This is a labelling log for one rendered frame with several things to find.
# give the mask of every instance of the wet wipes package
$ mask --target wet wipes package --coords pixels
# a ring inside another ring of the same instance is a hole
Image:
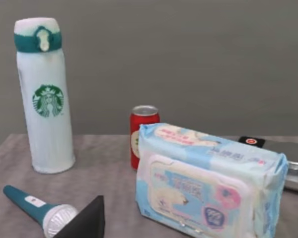
[[[284,154],[177,126],[141,125],[136,202],[196,238],[273,238]]]

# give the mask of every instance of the starbucks bottle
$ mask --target starbucks bottle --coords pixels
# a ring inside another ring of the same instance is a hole
[[[42,174],[75,163],[62,37],[53,18],[16,21],[14,42],[32,167]]]

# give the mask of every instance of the green mermaid logo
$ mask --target green mermaid logo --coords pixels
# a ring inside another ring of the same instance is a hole
[[[35,111],[48,118],[51,114],[57,116],[63,109],[63,92],[53,85],[42,85],[35,91],[33,97],[33,106]]]

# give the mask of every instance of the green band on bottle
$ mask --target green band on bottle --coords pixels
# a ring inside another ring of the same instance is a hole
[[[47,51],[42,51],[40,48],[40,38],[37,36],[37,34],[41,30],[45,30],[49,33],[49,36],[48,36],[49,49]],[[38,29],[34,32],[33,36],[21,36],[18,34],[14,34],[14,43],[18,52],[23,52],[23,53],[51,52],[51,51],[56,51],[62,47],[62,35],[60,32],[52,33],[44,26],[39,26]]]

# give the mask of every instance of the table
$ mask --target table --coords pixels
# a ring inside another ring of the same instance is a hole
[[[140,215],[127,135],[78,135],[74,150],[77,162],[72,169],[41,175],[31,167],[26,135],[10,135],[0,146],[0,238],[44,237],[39,225],[4,196],[2,188],[7,184],[46,202],[68,203],[78,210],[97,195],[104,195],[106,238],[188,237]],[[297,193],[284,191],[276,238],[298,238]]]

